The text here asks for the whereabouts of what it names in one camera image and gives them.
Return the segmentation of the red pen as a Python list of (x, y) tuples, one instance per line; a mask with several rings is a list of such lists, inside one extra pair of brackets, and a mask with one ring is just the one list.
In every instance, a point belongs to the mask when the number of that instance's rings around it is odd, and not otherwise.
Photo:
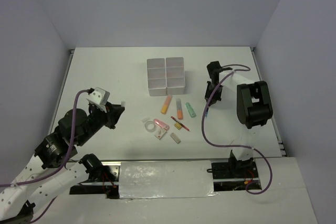
[(180, 122), (179, 120), (177, 120), (175, 117), (171, 116), (171, 119), (174, 120), (176, 123), (178, 123), (182, 128), (184, 128), (185, 130), (190, 132), (190, 129), (187, 128), (182, 122)]

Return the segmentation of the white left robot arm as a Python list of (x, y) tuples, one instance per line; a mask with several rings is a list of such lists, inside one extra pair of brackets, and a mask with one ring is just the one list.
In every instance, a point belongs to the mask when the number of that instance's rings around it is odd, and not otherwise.
[(106, 102), (89, 104), (89, 111), (69, 110), (47, 135), (35, 153), (12, 182), (1, 192), (1, 223), (34, 222), (33, 215), (48, 201), (70, 187), (85, 181), (116, 179), (110, 168), (95, 154), (86, 154), (69, 168), (65, 164), (102, 127), (114, 129), (125, 108)]

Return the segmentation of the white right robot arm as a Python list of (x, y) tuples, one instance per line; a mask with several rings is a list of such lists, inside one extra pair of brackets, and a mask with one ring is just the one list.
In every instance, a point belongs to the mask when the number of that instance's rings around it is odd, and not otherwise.
[[(241, 64), (222, 66), (219, 61), (212, 61), (206, 66), (210, 80), (207, 81), (205, 92), (206, 106), (201, 120), (201, 131), (204, 140), (213, 147), (229, 148), (228, 171), (233, 177), (242, 176), (247, 167), (253, 163), (253, 152), (260, 129), (273, 116), (273, 108), (266, 81), (249, 80), (239, 72), (251, 71)], [(236, 94), (236, 115), (241, 124), (240, 140), (237, 144), (221, 145), (211, 143), (205, 134), (205, 115), (209, 107), (221, 100), (223, 87)]]

